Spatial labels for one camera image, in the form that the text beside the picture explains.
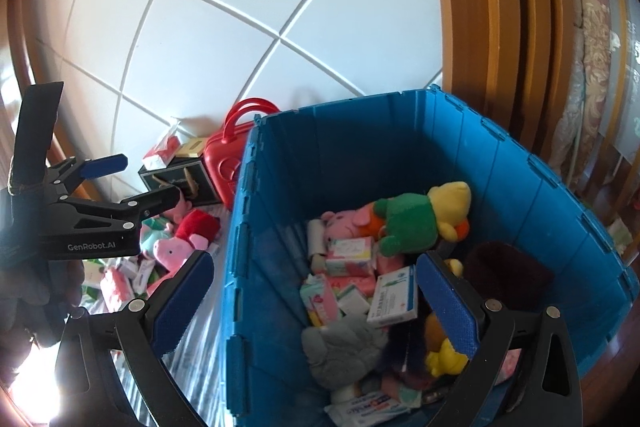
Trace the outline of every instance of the red plush clothing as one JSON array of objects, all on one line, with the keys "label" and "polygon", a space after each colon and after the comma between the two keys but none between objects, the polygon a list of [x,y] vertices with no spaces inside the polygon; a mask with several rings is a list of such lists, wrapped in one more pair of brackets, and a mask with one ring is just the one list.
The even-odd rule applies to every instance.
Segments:
[{"label": "red plush clothing", "polygon": [[202,210],[194,208],[189,214],[184,216],[178,229],[175,231],[175,237],[179,237],[185,241],[194,233],[206,237],[211,243],[220,231],[220,220],[213,217]]}]

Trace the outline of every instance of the gray plush toy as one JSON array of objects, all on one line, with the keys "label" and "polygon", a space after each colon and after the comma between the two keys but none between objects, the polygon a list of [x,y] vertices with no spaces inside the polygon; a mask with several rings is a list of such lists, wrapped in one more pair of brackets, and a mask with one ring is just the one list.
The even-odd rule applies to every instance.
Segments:
[{"label": "gray plush toy", "polygon": [[302,331],[311,374],[330,391],[364,378],[376,367],[386,341],[386,331],[367,324],[366,315],[347,315],[327,326]]}]

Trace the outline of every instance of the silver bolt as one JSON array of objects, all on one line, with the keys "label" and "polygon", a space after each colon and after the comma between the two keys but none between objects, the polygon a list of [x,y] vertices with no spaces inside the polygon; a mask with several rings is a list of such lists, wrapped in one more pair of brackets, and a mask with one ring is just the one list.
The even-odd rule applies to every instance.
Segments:
[{"label": "silver bolt", "polygon": [[491,312],[499,312],[502,309],[502,303],[496,299],[487,299],[484,305]]},{"label": "silver bolt", "polygon": [[71,313],[69,313],[69,317],[71,317],[72,319],[79,319],[84,315],[85,312],[86,310],[84,308],[73,308],[71,310]]},{"label": "silver bolt", "polygon": [[549,317],[551,317],[552,319],[560,318],[560,310],[555,306],[549,306],[549,308],[546,309],[546,314],[549,315]]},{"label": "silver bolt", "polygon": [[139,312],[142,308],[145,307],[145,301],[142,299],[135,299],[129,303],[129,311],[130,312]]}]

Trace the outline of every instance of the bright light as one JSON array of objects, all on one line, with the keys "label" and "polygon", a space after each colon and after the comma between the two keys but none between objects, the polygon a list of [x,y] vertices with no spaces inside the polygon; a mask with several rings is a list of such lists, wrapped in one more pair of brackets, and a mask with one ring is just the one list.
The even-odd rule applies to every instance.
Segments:
[{"label": "bright light", "polygon": [[60,392],[54,377],[59,347],[60,344],[47,349],[31,347],[11,386],[15,404],[32,423],[49,424],[60,409]]}]

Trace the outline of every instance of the black box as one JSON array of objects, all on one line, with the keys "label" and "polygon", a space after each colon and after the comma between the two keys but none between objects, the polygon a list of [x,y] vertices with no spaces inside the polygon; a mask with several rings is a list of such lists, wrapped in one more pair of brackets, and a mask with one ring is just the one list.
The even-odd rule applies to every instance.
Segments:
[{"label": "black box", "polygon": [[[189,172],[197,185],[198,195],[196,197],[193,197],[191,193],[191,187],[185,171]],[[184,197],[190,200],[193,206],[222,203],[213,183],[209,179],[207,170],[204,168],[203,156],[198,158],[174,158],[168,167],[154,171],[148,171],[145,167],[141,167],[138,174],[149,190],[160,187],[162,182],[179,187]]]}]

